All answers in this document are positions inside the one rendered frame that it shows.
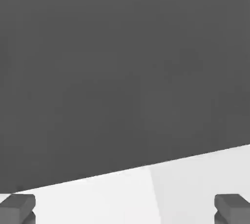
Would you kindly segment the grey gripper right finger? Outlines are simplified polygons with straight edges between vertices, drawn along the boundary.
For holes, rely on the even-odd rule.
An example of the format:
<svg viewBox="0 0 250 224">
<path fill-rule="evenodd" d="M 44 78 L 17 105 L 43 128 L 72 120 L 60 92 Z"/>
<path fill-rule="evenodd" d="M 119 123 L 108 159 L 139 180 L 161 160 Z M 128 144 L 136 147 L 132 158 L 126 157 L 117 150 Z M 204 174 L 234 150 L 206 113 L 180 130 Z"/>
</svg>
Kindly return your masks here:
<svg viewBox="0 0 250 224">
<path fill-rule="evenodd" d="M 250 203 L 239 194 L 217 194 L 214 224 L 250 224 Z"/>
</svg>

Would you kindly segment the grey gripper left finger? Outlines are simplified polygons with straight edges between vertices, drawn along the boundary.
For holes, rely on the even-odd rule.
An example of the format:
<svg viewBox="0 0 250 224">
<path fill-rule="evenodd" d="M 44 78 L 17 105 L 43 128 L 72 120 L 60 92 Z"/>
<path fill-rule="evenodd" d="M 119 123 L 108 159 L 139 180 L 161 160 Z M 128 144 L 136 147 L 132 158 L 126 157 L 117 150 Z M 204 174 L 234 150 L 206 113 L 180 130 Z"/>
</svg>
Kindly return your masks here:
<svg viewBox="0 0 250 224">
<path fill-rule="evenodd" d="M 11 194 L 0 203 L 0 224 L 36 224 L 33 194 Z"/>
</svg>

